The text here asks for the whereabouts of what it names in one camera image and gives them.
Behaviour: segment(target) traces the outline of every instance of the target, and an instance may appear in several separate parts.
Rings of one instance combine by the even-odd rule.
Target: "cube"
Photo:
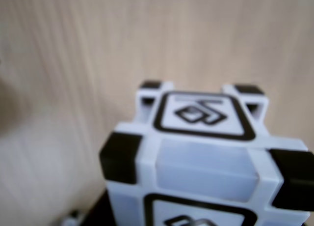
[[[301,226],[314,209],[314,155],[263,124],[255,85],[221,93],[146,81],[132,122],[100,152],[118,226]]]

